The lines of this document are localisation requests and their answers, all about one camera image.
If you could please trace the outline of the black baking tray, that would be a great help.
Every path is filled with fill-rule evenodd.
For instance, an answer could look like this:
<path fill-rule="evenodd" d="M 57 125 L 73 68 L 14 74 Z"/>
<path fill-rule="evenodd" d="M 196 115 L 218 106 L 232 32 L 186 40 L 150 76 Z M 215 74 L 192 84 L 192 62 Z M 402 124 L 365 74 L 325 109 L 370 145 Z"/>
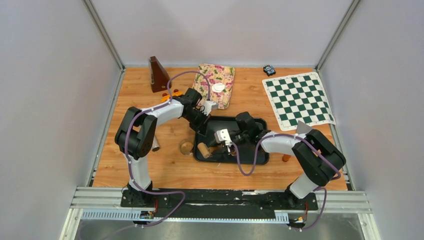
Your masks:
<path fill-rule="evenodd" d="M 221 155 L 217 157 L 204 158 L 197 149 L 199 143 L 210 144 L 215 141 L 214 133 L 218 130 L 228 129 L 228 131 L 237 131 L 239 127 L 234 116 L 212 116 L 210 117 L 207 124 L 207 134 L 206 136 L 195 134 L 194 138 L 194 147 L 193 147 L 193 157 L 199 162 L 210 162 L 210 163 L 226 163 L 226 164 L 236 164 L 237 157 L 231 155 Z M 253 164 L 254 153 L 255 153 L 255 144 L 239 144 L 237 145 L 240 153 L 240 163 L 241 164 Z"/>

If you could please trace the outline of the wooden pastry roller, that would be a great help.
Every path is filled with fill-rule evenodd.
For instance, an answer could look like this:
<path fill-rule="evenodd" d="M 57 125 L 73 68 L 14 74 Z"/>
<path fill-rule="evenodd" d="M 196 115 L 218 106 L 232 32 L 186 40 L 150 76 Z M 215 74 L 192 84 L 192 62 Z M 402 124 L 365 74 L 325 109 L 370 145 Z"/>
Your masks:
<path fill-rule="evenodd" d="M 207 146 L 204 142 L 200 142 L 197 144 L 197 149 L 205 159 L 217 158 L 218 155 L 236 155 L 236 150 L 228 145 Z"/>

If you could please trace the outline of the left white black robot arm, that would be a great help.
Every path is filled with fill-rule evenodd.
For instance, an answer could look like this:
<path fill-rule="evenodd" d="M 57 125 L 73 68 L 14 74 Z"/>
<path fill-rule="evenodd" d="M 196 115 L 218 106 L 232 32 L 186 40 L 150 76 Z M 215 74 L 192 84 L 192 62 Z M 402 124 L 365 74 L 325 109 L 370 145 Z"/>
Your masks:
<path fill-rule="evenodd" d="M 126 111 L 114 142 L 127 161 L 127 188 L 140 206 L 149 206 L 153 201 L 153 182 L 147 156 L 152 150 L 157 127 L 170 120 L 184 118 L 195 133 L 204 135 L 210 113 L 217 109 L 218 104 L 212 100 L 201 100 L 202 95 L 189 88 L 185 94 L 170 97 L 159 105 L 144 109 L 130 107 Z"/>

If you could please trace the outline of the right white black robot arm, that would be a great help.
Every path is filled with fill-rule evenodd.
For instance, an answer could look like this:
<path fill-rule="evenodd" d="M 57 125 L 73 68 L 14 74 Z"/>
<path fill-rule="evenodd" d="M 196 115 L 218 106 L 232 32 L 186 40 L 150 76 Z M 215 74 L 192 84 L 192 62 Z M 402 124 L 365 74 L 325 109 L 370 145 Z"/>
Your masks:
<path fill-rule="evenodd" d="M 235 122 L 239 131 L 229 135 L 231 141 L 228 146 L 230 151 L 235 152 L 239 167 L 241 155 L 238 143 L 253 145 L 252 169 L 249 172 L 242 171 L 244 176 L 253 173 L 260 151 L 294 156 L 297 159 L 303 173 L 286 189 L 288 193 L 285 201 L 290 208 L 298 209 L 305 203 L 309 193 L 341 178 L 340 170 L 346 164 L 346 158 L 321 131 L 301 121 L 297 123 L 297 127 L 303 129 L 303 132 L 295 134 L 262 129 L 247 111 L 238 114 Z"/>

